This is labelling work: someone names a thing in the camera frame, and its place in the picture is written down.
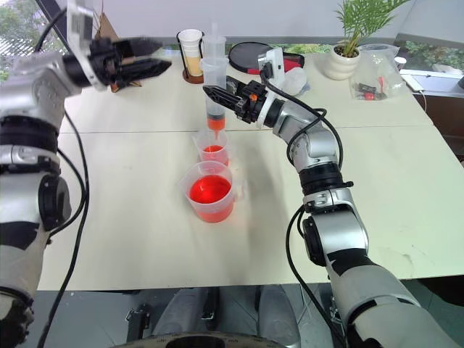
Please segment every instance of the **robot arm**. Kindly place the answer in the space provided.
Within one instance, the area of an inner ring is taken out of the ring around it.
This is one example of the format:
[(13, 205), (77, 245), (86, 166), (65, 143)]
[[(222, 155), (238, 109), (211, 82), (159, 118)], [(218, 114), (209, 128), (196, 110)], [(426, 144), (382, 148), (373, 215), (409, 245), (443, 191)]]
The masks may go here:
[[(77, 5), (68, 7), (74, 29), (90, 24)], [(82, 41), (80, 32), (70, 42)], [(87, 44), (87, 51), (82, 48)], [(59, 176), (57, 137), (65, 98), (90, 85), (119, 86), (158, 76), (170, 66), (160, 59), (127, 57), (156, 51), (151, 38), (112, 43), (103, 38), (83, 40), (76, 55), (57, 52), (21, 57), (9, 79), (0, 85), (0, 341), (14, 347), (24, 341), (33, 320), (30, 309), (38, 286), (50, 232), (71, 214), (66, 181)]]
[[(260, 57), (260, 69), (282, 81), (281, 49)], [(248, 85), (228, 78), (228, 89), (204, 86), (215, 102), (245, 122), (256, 122), (290, 143), (290, 160), (300, 178), (307, 253), (326, 267), (351, 347), (458, 347), (414, 296), (385, 268), (368, 258), (368, 235), (337, 165), (336, 140), (321, 123), (293, 101), (276, 99), (256, 81)]]

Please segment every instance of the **white wall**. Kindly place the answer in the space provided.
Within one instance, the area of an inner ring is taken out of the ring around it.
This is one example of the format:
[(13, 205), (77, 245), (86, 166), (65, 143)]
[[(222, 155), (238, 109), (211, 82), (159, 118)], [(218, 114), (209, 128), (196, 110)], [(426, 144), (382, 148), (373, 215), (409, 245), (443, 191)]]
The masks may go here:
[(416, 0), (399, 32), (464, 43), (464, 0)]
[[(224, 36), (343, 36), (334, 12), (339, 3), (341, 0), (104, 0), (104, 12), (121, 37), (174, 37), (186, 28), (207, 32), (212, 20)], [(375, 36), (396, 37), (413, 4), (410, 1), (397, 9), (394, 21)], [(94, 0), (98, 13), (101, 7), (102, 0)]]

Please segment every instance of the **potted plant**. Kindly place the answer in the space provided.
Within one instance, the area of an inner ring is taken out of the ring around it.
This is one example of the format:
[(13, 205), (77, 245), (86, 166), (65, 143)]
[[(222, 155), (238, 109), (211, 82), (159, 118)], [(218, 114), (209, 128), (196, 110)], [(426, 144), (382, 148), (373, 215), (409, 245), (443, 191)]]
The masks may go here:
[(343, 23), (344, 38), (329, 52), (324, 72), (333, 80), (345, 80), (360, 60), (357, 46), (361, 40), (388, 25), (391, 12), (409, 0), (343, 0), (336, 10)]

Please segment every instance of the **white flower pot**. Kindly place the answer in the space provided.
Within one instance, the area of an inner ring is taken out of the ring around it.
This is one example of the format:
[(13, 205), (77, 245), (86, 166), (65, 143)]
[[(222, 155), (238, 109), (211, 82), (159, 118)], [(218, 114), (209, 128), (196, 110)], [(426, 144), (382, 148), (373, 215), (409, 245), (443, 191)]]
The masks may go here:
[(358, 54), (354, 58), (342, 57), (335, 52), (335, 47), (332, 47), (332, 50), (328, 53), (324, 73), (332, 80), (346, 80), (355, 72), (360, 61), (360, 55)]

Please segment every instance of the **floor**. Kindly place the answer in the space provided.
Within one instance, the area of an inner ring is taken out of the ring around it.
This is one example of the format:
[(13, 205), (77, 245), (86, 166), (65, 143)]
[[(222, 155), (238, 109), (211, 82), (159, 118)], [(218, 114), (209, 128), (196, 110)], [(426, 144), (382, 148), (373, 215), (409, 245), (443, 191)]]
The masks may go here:
[[(439, 325), (464, 347), (464, 307), (454, 306), (432, 294), (416, 280), (404, 284), (438, 321)], [(327, 291), (328, 284), (310, 284), (316, 294)], [(302, 337), (302, 347), (333, 347), (329, 330), (299, 285), (283, 285), (293, 307)], [(142, 302), (152, 306), (152, 323), (156, 323), (177, 289), (143, 290), (138, 294), (69, 291), (63, 296), (51, 327), (46, 346), (111, 347), (125, 343), (130, 308)], [(221, 288), (220, 321), (217, 330), (256, 334), (257, 313), (254, 310), (254, 286)], [(55, 291), (40, 291), (34, 304), (36, 320), (30, 326), (28, 340), (21, 347), (35, 347), (44, 326)]]

